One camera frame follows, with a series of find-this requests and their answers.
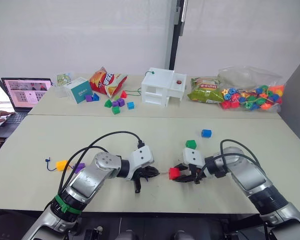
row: green band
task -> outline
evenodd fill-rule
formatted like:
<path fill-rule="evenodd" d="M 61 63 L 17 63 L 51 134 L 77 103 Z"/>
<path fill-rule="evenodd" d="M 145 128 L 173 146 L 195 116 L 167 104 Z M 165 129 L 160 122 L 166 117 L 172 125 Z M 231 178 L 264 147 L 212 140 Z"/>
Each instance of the green band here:
<path fill-rule="evenodd" d="M 66 204 L 58 194 L 54 197 L 54 199 L 57 201 L 57 203 L 61 207 L 61 212 L 63 212 L 63 213 L 69 212 L 69 213 L 77 214 L 77 215 L 80 215 L 82 213 L 81 210 L 77 210 L 75 208 L 70 207 L 69 204 Z"/>

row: gray wall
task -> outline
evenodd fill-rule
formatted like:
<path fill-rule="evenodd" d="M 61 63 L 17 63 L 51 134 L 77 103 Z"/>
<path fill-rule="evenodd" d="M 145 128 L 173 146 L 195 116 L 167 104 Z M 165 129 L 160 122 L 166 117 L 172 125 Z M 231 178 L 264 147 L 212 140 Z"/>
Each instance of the gray wall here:
<path fill-rule="evenodd" d="M 300 138 L 300 65 L 286 83 L 279 114 Z"/>

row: laptop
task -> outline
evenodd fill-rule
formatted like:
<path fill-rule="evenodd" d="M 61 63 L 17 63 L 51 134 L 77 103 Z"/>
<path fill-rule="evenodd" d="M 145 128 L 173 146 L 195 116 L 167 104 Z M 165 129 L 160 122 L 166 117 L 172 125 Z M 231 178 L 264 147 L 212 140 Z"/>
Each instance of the laptop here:
<path fill-rule="evenodd" d="M 0 126 L 0 138 L 8 138 L 51 87 L 49 78 L 1 78 L 15 114 Z"/>

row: red snack bag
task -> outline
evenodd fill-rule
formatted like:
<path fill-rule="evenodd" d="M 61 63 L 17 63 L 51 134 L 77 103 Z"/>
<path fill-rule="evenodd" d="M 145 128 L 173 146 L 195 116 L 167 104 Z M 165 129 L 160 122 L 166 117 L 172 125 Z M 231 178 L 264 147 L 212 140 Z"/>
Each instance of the red snack bag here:
<path fill-rule="evenodd" d="M 92 90 L 107 94 L 111 98 L 117 94 L 127 77 L 124 74 L 107 73 L 106 69 L 102 67 L 93 74 L 89 82 Z"/>

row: laptop screen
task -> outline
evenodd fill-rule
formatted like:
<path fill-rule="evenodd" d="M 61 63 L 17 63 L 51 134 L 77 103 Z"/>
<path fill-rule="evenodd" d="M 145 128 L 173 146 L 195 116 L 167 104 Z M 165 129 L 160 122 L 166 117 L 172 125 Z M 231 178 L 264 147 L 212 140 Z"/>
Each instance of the laptop screen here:
<path fill-rule="evenodd" d="M 15 108 L 31 109 L 51 87 L 49 78 L 2 78 Z"/>

